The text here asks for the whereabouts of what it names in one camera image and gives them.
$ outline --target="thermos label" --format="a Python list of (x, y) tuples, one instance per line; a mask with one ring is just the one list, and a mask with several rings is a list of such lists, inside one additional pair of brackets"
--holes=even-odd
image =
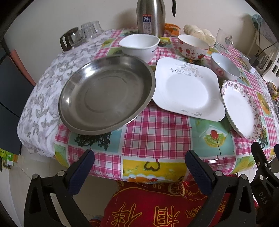
[(151, 14), (143, 14), (143, 33), (151, 34)]

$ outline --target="black cable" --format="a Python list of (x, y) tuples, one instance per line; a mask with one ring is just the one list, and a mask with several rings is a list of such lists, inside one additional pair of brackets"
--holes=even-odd
[(261, 30), (261, 18), (260, 18), (260, 28), (259, 28), (259, 48), (258, 48), (258, 52), (257, 52), (257, 54), (256, 54), (256, 57), (258, 56), (258, 53), (259, 53), (259, 51), (260, 51), (260, 37), (261, 37), (261, 34), (260, 34), (260, 30)]
[(272, 45), (268, 46), (267, 48), (269, 48), (269, 47), (273, 46), (273, 45), (274, 45), (274, 44), (276, 44), (277, 42), (278, 42), (278, 41), (276, 41), (276, 42), (275, 42), (275, 43), (273, 43)]

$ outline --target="power adapter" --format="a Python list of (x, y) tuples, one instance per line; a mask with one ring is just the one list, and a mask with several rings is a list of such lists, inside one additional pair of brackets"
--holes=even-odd
[(253, 68), (256, 68), (259, 65), (260, 61), (259, 61), (259, 59), (258, 59), (258, 57), (256, 55), (253, 55), (250, 58), (249, 63), (251, 64), (251, 66)]

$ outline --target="blue gripper pad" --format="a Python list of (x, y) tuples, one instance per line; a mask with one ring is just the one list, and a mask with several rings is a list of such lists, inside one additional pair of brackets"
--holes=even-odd
[(212, 193), (212, 180), (190, 151), (186, 152), (185, 163), (190, 173), (193, 175), (202, 194), (209, 196)]
[(80, 192), (80, 189), (87, 178), (93, 164), (95, 161), (94, 152), (91, 150), (88, 152), (86, 157), (79, 163), (76, 171), (73, 173), (72, 177), (69, 180), (68, 192), (70, 195), (76, 195)]
[(279, 160), (279, 144), (276, 144), (274, 146), (274, 153), (276, 154), (277, 159)]

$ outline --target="floor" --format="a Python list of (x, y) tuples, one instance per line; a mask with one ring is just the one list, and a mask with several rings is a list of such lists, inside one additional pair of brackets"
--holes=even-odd
[[(42, 178), (54, 176), (58, 171), (66, 170), (66, 168), (55, 159), (29, 154), (24, 146), (22, 146), (21, 153), (18, 163), (9, 171), (9, 181), (16, 213), (23, 226), (25, 199), (32, 175), (37, 173)], [(85, 217), (91, 219), (95, 215), (104, 214), (104, 209), (117, 188), (114, 180), (88, 176), (79, 194), (73, 198)], [(51, 197), (62, 223), (70, 226), (55, 194), (52, 194)]]

